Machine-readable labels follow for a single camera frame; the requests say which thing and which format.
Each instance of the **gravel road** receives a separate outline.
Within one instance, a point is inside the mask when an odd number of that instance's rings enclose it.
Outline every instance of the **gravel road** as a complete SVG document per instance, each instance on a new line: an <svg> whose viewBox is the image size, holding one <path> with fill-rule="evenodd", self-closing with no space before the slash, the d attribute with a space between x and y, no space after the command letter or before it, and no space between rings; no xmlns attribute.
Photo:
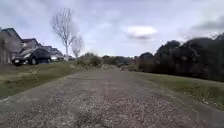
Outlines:
<svg viewBox="0 0 224 128"><path fill-rule="evenodd" d="M0 101L0 128L212 127L223 112L130 72L81 72Z"/></svg>

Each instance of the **sky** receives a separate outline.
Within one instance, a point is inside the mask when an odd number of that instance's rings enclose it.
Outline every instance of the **sky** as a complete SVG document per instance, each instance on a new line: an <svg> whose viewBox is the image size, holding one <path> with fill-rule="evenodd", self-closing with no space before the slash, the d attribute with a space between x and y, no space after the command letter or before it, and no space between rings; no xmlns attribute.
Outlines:
<svg viewBox="0 0 224 128"><path fill-rule="evenodd" d="M223 5L223 0L1 0L0 26L65 53L50 22L70 8L84 40L82 53L139 56L169 40L224 32Z"/></svg>

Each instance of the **paved path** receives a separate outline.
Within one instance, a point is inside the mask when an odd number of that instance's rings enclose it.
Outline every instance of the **paved path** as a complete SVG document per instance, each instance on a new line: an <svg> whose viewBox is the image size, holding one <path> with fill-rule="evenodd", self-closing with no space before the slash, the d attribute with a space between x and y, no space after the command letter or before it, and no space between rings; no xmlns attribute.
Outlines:
<svg viewBox="0 0 224 128"><path fill-rule="evenodd" d="M0 128L221 128L223 117L119 71L77 73L0 101Z"/></svg>

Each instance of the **car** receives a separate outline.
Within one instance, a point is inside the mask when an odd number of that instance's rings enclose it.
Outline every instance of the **car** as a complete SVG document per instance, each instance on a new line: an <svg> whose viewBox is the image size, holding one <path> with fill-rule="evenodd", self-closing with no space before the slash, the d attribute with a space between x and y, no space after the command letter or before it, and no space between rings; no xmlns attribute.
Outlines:
<svg viewBox="0 0 224 128"><path fill-rule="evenodd" d="M15 66L21 66L23 64L36 65L39 63L50 63L50 53L42 48L22 50L20 54L12 59L12 63Z"/></svg>
<svg viewBox="0 0 224 128"><path fill-rule="evenodd" d="M51 61L53 62L62 61L62 60L64 60L64 58L61 55L51 55Z"/></svg>

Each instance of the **green lawn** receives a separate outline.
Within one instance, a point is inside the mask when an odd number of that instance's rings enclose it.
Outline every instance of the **green lawn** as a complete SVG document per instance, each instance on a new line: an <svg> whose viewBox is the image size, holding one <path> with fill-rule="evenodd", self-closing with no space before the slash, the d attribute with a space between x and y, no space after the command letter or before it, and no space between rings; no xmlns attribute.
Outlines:
<svg viewBox="0 0 224 128"><path fill-rule="evenodd" d="M0 99L40 86L51 80L81 71L74 62L58 62L35 66L24 65L0 67Z"/></svg>
<svg viewBox="0 0 224 128"><path fill-rule="evenodd" d="M137 75L156 83L156 85L167 87L191 96L200 102L224 110L224 83L150 73L137 73Z"/></svg>

